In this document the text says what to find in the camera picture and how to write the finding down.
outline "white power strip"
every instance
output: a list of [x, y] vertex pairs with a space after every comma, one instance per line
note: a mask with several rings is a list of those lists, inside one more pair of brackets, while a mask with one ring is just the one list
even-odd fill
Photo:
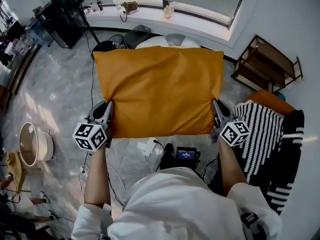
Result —
[[83, 173], [84, 176], [88, 177], [89, 167], [87, 165], [81, 165], [80, 172]]

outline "pillow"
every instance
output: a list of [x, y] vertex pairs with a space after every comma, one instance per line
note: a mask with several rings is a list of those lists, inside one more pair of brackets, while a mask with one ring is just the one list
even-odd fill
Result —
[[95, 51], [114, 138], [208, 134], [223, 79], [222, 51], [146, 47]]

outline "white shirt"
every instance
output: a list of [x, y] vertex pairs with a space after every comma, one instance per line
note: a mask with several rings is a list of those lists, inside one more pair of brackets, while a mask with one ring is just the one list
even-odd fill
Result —
[[72, 239], [164, 240], [246, 239], [242, 210], [255, 213], [268, 239], [282, 229], [260, 188], [235, 184], [227, 197], [213, 193], [191, 169], [170, 168], [150, 174], [131, 189], [121, 215], [113, 222], [111, 206], [82, 205]]

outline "black fan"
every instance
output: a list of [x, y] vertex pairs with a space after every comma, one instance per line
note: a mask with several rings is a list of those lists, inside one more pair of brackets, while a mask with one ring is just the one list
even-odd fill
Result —
[[52, 0], [52, 2], [61, 7], [67, 17], [69, 24], [77, 25], [79, 27], [87, 27], [95, 41], [100, 44], [97, 36], [92, 31], [89, 23], [87, 22], [86, 14], [84, 13], [84, 10], [82, 8], [82, 3], [84, 2], [84, 0]]

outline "white bucket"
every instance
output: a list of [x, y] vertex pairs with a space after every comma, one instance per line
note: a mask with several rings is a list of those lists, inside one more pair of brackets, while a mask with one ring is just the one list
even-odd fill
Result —
[[20, 157], [25, 165], [32, 167], [39, 160], [50, 160], [54, 154], [51, 136], [38, 129], [33, 123], [26, 122], [19, 136]]

